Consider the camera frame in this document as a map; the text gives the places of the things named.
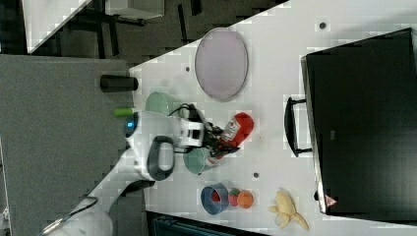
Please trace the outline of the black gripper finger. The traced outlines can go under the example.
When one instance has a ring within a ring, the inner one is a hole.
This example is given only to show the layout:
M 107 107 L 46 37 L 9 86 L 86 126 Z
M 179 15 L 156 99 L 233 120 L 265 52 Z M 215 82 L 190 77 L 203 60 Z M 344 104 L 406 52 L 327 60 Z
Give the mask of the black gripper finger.
M 206 122 L 205 126 L 206 126 L 206 129 L 210 132 L 213 132 L 213 133 L 222 133 L 223 132 L 223 130 L 220 127 L 218 127 L 216 125 L 213 125 L 211 122 Z
M 234 153 L 239 150 L 238 147 L 233 147 L 230 145 L 207 146 L 207 149 L 210 156 L 217 159 L 221 159 L 227 154 Z

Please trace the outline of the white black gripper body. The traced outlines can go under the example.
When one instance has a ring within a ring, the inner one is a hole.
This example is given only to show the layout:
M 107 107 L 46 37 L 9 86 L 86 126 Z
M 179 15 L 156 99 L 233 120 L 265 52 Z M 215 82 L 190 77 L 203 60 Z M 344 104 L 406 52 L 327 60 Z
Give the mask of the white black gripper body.
M 184 153 L 205 145 L 207 123 L 200 110 L 191 110 L 188 118 L 180 119 L 180 134 L 179 147 Z

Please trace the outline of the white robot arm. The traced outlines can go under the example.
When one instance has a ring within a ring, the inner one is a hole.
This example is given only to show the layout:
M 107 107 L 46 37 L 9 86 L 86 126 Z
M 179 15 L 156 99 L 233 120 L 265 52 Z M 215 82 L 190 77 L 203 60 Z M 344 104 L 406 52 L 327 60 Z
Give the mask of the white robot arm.
M 137 181 L 163 181 L 173 169 L 160 166 L 160 159 L 175 158 L 181 148 L 207 148 L 218 158 L 239 149 L 244 140 L 239 126 L 224 129 L 213 126 L 204 117 L 187 119 L 151 111 L 133 114 L 133 126 L 126 141 L 129 147 L 115 166 L 69 213 L 47 225 L 37 236 L 112 236 L 109 212 L 129 185 Z

